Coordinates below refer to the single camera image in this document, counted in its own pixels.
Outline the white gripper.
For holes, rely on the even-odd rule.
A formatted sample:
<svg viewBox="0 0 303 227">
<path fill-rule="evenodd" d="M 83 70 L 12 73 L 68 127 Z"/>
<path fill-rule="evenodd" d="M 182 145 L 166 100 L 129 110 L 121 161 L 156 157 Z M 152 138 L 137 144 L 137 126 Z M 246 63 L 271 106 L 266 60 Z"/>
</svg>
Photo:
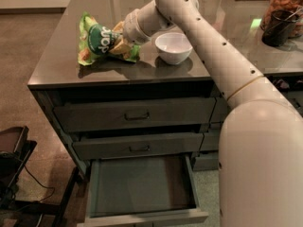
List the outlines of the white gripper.
<svg viewBox="0 0 303 227">
<path fill-rule="evenodd" d="M 109 53 L 127 60 L 131 57 L 133 44 L 142 45 L 151 39 L 151 18 L 144 9 L 135 9 L 126 16 L 124 22 L 120 21 L 115 25 L 113 32 L 123 32 L 126 40 L 117 40 Z"/>
</svg>

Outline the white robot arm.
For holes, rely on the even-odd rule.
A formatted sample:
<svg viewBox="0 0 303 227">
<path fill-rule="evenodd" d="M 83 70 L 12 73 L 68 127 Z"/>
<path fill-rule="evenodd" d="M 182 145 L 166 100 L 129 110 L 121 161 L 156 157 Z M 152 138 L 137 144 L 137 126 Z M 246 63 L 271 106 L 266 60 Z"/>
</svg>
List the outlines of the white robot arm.
<svg viewBox="0 0 303 227">
<path fill-rule="evenodd" d="M 124 20 L 145 44 L 178 26 L 231 108 L 219 140 L 221 227 L 303 227 L 303 117 L 200 14 L 197 0 L 152 0 Z"/>
</svg>

